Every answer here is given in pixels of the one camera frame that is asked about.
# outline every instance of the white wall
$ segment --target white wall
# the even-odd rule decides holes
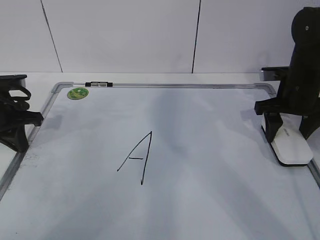
[[[190,73],[199,0],[42,0],[64,72]],[[288,65],[320,0],[202,0],[195,73]],[[41,0],[0,1],[0,72],[60,72]]]
[[[191,72],[199,0],[43,4],[64,72]]]
[[[287,66],[291,24],[303,7],[320,0],[202,0],[195,73],[254,73]]]
[[[60,71],[40,0],[0,1],[0,71]]]

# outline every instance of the whiteboard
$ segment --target whiteboard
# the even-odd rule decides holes
[[[198,0],[43,0],[64,72],[190,73]]]
[[[0,239],[319,239],[307,167],[278,164],[262,89],[64,88],[0,201]],[[141,185],[152,131],[144,182]]]
[[[194,72],[288,66],[292,21],[303,7],[320,7],[320,0],[202,0]]]
[[[0,1],[0,72],[60,72],[40,0]]]

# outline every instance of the white table surface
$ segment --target white table surface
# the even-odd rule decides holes
[[[258,83],[257,73],[61,73],[61,72],[0,72],[0,75],[27,74],[26,88],[32,96],[30,111],[39,112],[53,86],[58,82],[84,83],[103,81],[143,84],[252,84]],[[268,82],[277,90],[278,82]],[[2,178],[15,152],[0,144],[0,178]]]

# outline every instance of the round sticker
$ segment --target round sticker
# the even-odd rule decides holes
[[[68,99],[71,100],[80,100],[84,99],[86,96],[88,96],[89,91],[88,89],[84,87],[77,87],[72,90],[70,90],[67,94]]]

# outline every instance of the whiteboard frame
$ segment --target whiteboard frame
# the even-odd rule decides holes
[[[60,91],[65,88],[76,88],[76,87],[86,87],[86,88],[181,88],[181,89],[261,89],[265,90],[271,98],[277,95],[277,92],[272,85],[268,83],[253,83],[253,84],[144,84],[144,83],[111,83],[112,86],[107,86],[107,82],[58,82],[53,89],[51,94],[47,98],[45,104],[41,109],[41,113],[44,118],[47,117],[52,105],[55,103],[57,96]],[[31,145],[35,139],[40,127],[34,126],[29,135],[28,142]],[[21,162],[23,161],[26,153],[17,152],[13,157],[9,167],[5,171],[3,177],[0,180],[0,203],[1,199],[6,193],[9,185],[11,184],[14,176],[16,175]],[[320,170],[314,159],[307,165],[310,172],[312,173],[317,185],[320,188]]]

